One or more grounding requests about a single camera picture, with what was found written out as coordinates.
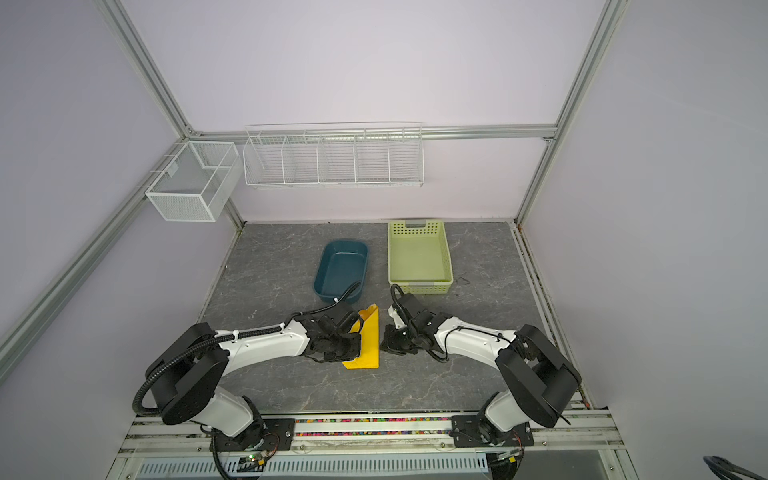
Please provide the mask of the yellow paper napkin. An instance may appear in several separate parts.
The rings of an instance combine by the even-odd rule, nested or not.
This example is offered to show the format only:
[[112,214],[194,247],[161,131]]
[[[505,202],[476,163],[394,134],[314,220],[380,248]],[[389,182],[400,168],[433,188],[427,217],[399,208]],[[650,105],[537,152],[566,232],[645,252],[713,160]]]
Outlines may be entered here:
[[380,366],[380,309],[371,304],[358,312],[361,319],[351,328],[351,333],[361,335],[360,354],[357,358],[343,363],[347,370],[372,370]]

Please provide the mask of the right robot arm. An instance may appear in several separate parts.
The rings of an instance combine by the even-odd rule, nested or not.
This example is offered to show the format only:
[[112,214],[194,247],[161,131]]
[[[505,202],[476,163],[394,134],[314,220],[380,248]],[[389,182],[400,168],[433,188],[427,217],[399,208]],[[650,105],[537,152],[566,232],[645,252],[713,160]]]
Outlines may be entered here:
[[421,351],[445,363],[462,356],[494,368],[506,390],[492,395],[473,416],[451,418],[458,447],[529,444],[530,424],[553,428],[563,419],[582,377],[573,363],[537,327],[498,330],[434,313],[415,295],[390,286],[394,323],[385,328],[380,349],[394,355]]

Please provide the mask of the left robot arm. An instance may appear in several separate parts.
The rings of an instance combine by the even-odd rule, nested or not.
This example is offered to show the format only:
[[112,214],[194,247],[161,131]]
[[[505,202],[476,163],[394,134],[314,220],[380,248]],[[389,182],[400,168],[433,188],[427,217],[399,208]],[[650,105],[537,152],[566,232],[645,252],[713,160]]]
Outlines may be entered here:
[[280,324],[246,330],[214,330],[206,322],[189,327],[146,370],[132,400],[134,413],[166,425],[191,421],[248,449],[268,435],[254,402],[220,386],[237,370],[280,358],[304,357],[319,364],[360,357],[365,321],[348,298],[356,281],[333,303],[292,313]]

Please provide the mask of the dark teal plastic tray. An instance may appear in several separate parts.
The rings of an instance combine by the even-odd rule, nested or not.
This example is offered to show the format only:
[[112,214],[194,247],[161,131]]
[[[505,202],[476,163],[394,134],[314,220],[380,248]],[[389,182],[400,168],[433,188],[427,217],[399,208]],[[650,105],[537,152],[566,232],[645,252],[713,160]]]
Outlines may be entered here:
[[368,247],[358,240],[338,239],[329,242],[321,255],[314,280],[314,292],[324,302],[340,299],[350,285],[358,288],[346,299],[357,302],[362,296],[368,263]]

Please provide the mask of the light green plastic basket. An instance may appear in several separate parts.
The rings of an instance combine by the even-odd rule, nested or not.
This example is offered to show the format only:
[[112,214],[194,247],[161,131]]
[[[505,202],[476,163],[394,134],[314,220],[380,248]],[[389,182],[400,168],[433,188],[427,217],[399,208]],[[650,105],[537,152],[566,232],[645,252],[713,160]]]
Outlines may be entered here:
[[415,295],[449,292],[454,275],[443,221],[390,221],[387,234],[390,284]]

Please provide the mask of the small white mesh basket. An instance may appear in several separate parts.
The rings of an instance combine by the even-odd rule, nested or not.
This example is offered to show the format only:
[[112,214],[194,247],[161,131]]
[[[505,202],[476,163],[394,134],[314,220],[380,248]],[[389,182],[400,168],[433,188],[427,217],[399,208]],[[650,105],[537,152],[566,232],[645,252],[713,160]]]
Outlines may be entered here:
[[214,223],[243,169],[235,143],[188,141],[150,184],[146,197],[166,221]]

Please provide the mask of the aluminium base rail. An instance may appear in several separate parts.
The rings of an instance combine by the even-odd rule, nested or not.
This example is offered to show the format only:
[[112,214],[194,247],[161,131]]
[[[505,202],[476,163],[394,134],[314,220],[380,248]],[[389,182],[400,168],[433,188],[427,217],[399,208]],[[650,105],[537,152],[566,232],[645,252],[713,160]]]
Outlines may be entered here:
[[166,426],[156,419],[131,425],[109,470],[110,479],[353,478],[420,474],[491,475],[537,452],[587,451],[610,479],[634,479],[636,470],[612,415],[569,410],[553,428],[522,426],[498,446],[469,436],[459,412],[287,414],[266,418],[267,436],[245,451],[210,449],[204,428]]

